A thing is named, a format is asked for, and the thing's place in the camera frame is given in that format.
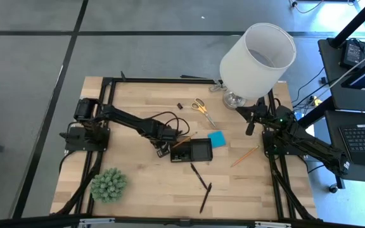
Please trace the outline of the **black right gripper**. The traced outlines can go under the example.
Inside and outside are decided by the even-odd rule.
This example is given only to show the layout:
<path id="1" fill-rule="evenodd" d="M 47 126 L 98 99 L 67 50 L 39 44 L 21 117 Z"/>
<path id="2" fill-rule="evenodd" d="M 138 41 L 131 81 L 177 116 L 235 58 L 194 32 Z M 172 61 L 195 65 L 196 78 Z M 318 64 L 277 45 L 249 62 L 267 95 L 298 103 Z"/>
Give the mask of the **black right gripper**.
<path id="1" fill-rule="evenodd" d="M 245 134 L 252 136 L 255 128 L 254 123 L 266 123 L 268 121 L 269 114 L 267 113 L 268 106 L 264 98 L 259 98 L 255 104 L 255 111 L 253 106 L 241 106 L 235 109 L 247 122 L 248 127 Z"/>

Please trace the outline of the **orange wooden pencil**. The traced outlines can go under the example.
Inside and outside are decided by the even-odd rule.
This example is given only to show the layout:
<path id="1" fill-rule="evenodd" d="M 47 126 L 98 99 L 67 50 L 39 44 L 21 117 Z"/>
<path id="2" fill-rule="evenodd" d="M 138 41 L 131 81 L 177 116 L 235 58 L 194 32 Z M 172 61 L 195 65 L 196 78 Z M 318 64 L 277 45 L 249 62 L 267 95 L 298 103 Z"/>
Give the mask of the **orange wooden pencil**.
<path id="1" fill-rule="evenodd" d="M 190 140 L 191 140 L 191 138 L 192 138 L 193 136 L 197 135 L 197 133 L 198 133 L 198 132 L 194 132 L 192 135 L 190 135 L 190 136 L 188 136 L 188 137 L 185 137 L 182 141 L 179 141 L 179 142 L 177 142 L 175 145 L 173 145 L 173 146 L 172 146 L 172 148 L 176 148 L 176 147 L 178 147 L 180 144 L 185 143 L 185 142 L 187 142 L 187 141 L 190 141 Z"/>
<path id="2" fill-rule="evenodd" d="M 256 151 L 259 148 L 260 148 L 259 145 L 256 146 L 256 147 L 254 147 L 254 148 L 252 148 L 249 152 L 247 152 L 242 157 L 240 157 L 238 160 L 236 160 L 230 167 L 236 166 L 237 164 L 239 164 L 240 162 L 242 162 L 246 157 L 248 157 L 251 153 L 253 153 L 254 151 Z"/>

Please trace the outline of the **blue sticky note pad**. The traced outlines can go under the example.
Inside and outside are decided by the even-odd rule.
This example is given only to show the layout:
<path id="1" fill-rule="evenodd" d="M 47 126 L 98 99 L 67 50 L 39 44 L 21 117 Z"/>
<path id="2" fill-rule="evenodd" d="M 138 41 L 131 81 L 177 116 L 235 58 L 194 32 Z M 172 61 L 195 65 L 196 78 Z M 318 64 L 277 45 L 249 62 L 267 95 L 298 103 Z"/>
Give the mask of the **blue sticky note pad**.
<path id="1" fill-rule="evenodd" d="M 212 148 L 219 148 L 226 145 L 226 140 L 222 131 L 216 131 L 208 134 L 211 140 Z"/>

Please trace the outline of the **black mesh desk organizer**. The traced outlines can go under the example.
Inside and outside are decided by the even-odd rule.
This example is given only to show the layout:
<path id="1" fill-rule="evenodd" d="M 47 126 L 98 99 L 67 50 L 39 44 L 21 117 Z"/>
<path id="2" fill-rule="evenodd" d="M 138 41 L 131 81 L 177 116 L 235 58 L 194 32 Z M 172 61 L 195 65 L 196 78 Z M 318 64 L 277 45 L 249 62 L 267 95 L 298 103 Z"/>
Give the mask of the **black mesh desk organizer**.
<path id="1" fill-rule="evenodd" d="M 187 159 L 174 161 L 174 155 L 186 155 Z M 192 139 L 180 144 L 170 151 L 170 161 L 172 163 L 181 162 L 210 162 L 213 159 L 212 145 L 209 138 Z"/>

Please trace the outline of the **yellow-handled scissors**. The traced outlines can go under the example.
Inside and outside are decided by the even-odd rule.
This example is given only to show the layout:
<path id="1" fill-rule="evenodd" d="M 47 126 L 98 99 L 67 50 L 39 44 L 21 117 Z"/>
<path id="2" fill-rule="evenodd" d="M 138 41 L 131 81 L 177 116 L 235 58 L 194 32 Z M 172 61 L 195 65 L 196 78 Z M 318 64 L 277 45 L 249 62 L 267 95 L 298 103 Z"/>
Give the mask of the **yellow-handled scissors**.
<path id="1" fill-rule="evenodd" d="M 200 98 L 195 98 L 194 102 L 191 104 L 191 108 L 193 110 L 199 111 L 201 112 L 203 115 L 205 115 L 205 117 L 207 118 L 207 120 L 211 123 L 211 125 L 213 127 L 216 127 L 215 122 L 212 120 L 212 118 L 210 117 L 210 115 L 208 114 L 208 111 L 206 109 L 205 103 L 200 99 Z"/>

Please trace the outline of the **black pen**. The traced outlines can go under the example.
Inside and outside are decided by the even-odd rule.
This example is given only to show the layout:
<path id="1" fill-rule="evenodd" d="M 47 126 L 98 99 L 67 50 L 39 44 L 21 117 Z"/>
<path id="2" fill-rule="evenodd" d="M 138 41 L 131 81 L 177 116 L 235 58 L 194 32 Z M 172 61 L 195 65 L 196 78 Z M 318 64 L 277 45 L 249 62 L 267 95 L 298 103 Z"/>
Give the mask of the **black pen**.
<path id="1" fill-rule="evenodd" d="M 198 177 L 198 179 L 201 182 L 202 186 L 205 189 L 208 189 L 208 186 L 206 185 L 205 181 L 202 179 L 201 175 L 199 174 L 199 172 L 197 171 L 197 169 L 195 168 L 195 166 L 192 163 L 190 163 L 190 167 L 194 171 L 194 173 L 196 174 L 196 176 Z"/>
<path id="2" fill-rule="evenodd" d="M 204 210 L 204 208 L 205 208 L 205 204 L 206 204 L 206 202 L 207 202 L 207 198 L 208 198 L 208 195 L 209 195 L 209 192 L 211 191 L 211 189 L 212 189 L 212 183 L 210 183 L 210 184 L 208 185 L 208 187 L 207 187 L 207 191 L 206 191 L 206 193 L 205 193 L 204 199 L 203 199 L 203 201 L 202 201 L 202 205 L 201 205 L 201 207 L 200 207 L 200 213 L 202 213 L 202 212 L 203 212 L 203 210 Z"/>

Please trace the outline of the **small silver metal object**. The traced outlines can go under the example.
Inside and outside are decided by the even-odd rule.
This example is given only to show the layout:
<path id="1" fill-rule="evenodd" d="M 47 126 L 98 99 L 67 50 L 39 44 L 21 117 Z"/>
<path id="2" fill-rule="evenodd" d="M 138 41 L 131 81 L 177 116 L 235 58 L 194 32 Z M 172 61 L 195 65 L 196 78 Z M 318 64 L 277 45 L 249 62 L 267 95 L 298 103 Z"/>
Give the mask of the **small silver metal object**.
<path id="1" fill-rule="evenodd" d="M 222 80 L 214 79 L 214 84 L 210 86 L 208 89 L 210 92 L 226 91 L 227 87 L 224 85 Z"/>

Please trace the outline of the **white shade table lamp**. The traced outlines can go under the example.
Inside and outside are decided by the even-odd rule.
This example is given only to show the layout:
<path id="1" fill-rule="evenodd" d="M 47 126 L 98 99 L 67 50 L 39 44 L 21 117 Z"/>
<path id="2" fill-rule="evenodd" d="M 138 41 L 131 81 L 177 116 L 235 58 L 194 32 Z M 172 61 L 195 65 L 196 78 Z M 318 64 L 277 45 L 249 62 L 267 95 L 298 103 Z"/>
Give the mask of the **white shade table lamp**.
<path id="1" fill-rule="evenodd" d="M 293 37 L 277 25 L 250 26 L 221 60 L 219 72 L 227 91 L 223 103 L 231 110 L 263 98 L 293 64 Z"/>

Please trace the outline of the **green artificial plant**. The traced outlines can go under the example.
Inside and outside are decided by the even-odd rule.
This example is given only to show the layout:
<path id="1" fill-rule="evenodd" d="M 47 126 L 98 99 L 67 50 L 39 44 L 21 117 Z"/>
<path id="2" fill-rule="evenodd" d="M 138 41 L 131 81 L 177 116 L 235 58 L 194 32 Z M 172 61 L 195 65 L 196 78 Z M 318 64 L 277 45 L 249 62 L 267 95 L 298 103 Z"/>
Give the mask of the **green artificial plant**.
<path id="1" fill-rule="evenodd" d="M 113 203 L 122 197 L 126 186 L 126 175 L 117 168 L 111 168 L 92 179 L 90 192 L 95 201 Z"/>

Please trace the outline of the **black crossbar with silver brackets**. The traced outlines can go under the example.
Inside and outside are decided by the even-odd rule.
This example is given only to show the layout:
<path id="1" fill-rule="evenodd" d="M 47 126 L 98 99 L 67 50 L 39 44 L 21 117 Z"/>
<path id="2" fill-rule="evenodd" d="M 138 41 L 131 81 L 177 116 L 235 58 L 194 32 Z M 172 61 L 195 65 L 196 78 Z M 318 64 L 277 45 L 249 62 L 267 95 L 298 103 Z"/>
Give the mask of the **black crossbar with silver brackets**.
<path id="1" fill-rule="evenodd" d="M 42 217 L 9 218 L 0 220 L 0 228 L 65 228 L 76 225 L 93 224 L 162 224 L 179 227 L 194 225 L 245 226 L 250 228 L 365 228 L 365 226 L 338 224 L 322 220 L 300 220 L 282 218 L 279 220 L 224 220 L 194 218 L 137 218 L 137 217 L 102 217 L 87 213 Z"/>

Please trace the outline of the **black power adapter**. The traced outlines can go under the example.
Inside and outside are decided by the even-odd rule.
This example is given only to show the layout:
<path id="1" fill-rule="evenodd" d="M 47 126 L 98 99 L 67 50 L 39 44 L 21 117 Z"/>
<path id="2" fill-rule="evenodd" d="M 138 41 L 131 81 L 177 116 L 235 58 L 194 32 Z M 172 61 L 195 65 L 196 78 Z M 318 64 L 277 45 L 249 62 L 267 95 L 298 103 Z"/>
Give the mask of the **black power adapter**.
<path id="1" fill-rule="evenodd" d="M 343 68 L 352 68 L 365 56 L 365 43 L 359 39 L 351 38 L 345 41 L 339 65 Z"/>

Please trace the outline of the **black aluminium table frame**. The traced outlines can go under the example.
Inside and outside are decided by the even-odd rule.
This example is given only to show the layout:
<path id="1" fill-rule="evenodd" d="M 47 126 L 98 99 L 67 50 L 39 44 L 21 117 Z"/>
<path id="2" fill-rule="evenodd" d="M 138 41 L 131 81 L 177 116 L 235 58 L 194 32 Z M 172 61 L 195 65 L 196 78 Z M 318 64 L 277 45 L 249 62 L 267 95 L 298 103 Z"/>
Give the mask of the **black aluminium table frame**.
<path id="1" fill-rule="evenodd" d="M 179 116 L 184 119 L 180 129 L 190 135 L 198 132 L 194 138 L 219 130 L 226 145 L 214 149 L 212 161 L 193 163 L 206 185 L 212 183 L 200 213 L 207 189 L 190 163 L 159 158 L 149 141 L 135 130 L 111 123 L 110 141 L 100 169 L 120 169 L 127 177 L 127 187 L 114 203 L 93 202 L 85 194 L 81 212 L 102 217 L 277 220 L 271 169 L 262 147 L 262 126 L 256 125 L 253 135 L 247 136 L 245 120 L 227 109 L 222 104 L 222 93 L 210 92 L 209 85 L 209 81 L 200 79 L 113 79 L 107 85 L 102 77 L 87 77 L 82 97 L 103 95 L 104 102 L 141 118 L 155 116 L 168 122 Z M 205 103 L 216 127 L 191 108 L 195 98 Z M 259 149 L 230 167 L 258 145 Z"/>

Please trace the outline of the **black diagonal post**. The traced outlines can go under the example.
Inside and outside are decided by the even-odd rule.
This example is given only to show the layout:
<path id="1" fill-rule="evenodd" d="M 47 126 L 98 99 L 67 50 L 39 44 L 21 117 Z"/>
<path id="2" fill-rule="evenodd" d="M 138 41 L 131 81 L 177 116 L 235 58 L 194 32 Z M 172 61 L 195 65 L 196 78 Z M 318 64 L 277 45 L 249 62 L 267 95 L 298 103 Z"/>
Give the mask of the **black diagonal post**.
<path id="1" fill-rule="evenodd" d="M 329 45 L 333 48 L 339 48 L 347 38 L 353 34 L 358 27 L 365 22 L 365 7 L 347 24 L 347 26 L 332 40 Z"/>

